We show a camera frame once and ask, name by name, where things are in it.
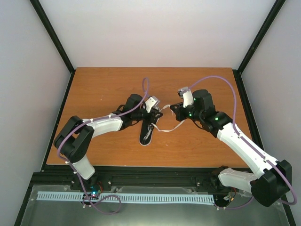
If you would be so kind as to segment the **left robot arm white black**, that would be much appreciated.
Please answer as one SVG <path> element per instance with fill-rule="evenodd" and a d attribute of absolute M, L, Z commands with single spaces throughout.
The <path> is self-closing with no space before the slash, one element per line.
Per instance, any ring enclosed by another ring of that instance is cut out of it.
<path fill-rule="evenodd" d="M 75 173 L 82 177 L 86 189 L 94 189 L 98 184 L 95 169 L 88 160 L 87 150 L 96 136 L 124 130 L 142 122 L 139 142 L 143 146 L 151 143 L 155 124 L 162 117 L 159 100 L 155 96 L 143 100 L 138 94 L 131 94 L 124 105 L 99 119 L 81 119 L 72 116 L 54 140 L 54 146 L 63 155 Z"/>

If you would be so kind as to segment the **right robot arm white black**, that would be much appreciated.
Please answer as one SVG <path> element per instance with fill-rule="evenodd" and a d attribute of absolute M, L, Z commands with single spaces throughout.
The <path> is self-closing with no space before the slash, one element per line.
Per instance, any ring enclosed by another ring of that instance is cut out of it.
<path fill-rule="evenodd" d="M 230 147 L 249 167 L 250 173 L 220 168 L 215 187 L 233 187 L 251 193 L 257 202 L 269 207 L 290 190 L 292 166 L 264 152 L 250 140 L 233 119 L 215 109 L 206 89 L 191 92 L 188 87 L 178 90 L 182 102 L 170 106 L 177 121 L 199 122 L 200 128 Z"/>

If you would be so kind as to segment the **white shoelace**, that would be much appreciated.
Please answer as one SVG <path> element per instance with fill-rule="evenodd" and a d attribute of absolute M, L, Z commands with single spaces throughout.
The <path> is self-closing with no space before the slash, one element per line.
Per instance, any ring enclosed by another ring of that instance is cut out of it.
<path fill-rule="evenodd" d="M 147 131 L 146 135 L 143 136 L 143 139 L 142 139 L 142 141 L 144 142 L 143 145 L 148 145 L 151 142 L 152 133 L 153 133 L 154 129 L 156 129 L 159 132 L 172 132 L 175 129 L 177 129 L 178 127 L 180 127 L 184 122 L 185 122 L 185 120 L 180 121 L 179 124 L 177 126 L 175 126 L 173 129 L 159 129 L 156 124 L 151 123 L 150 125 L 147 126 L 148 131 Z"/>

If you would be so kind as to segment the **black white canvas sneaker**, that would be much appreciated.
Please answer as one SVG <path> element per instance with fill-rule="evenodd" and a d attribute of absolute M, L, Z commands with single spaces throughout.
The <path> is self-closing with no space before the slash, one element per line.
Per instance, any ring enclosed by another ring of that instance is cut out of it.
<path fill-rule="evenodd" d="M 163 113 L 160 112 L 160 108 L 158 106 L 152 107 L 150 112 L 146 111 L 146 105 L 144 105 L 141 110 L 139 110 L 141 114 L 140 120 L 142 121 L 141 133 L 139 137 L 139 142 L 143 146 L 147 146 L 151 143 L 152 134 L 155 129 L 155 126 L 160 117 L 163 116 Z"/>

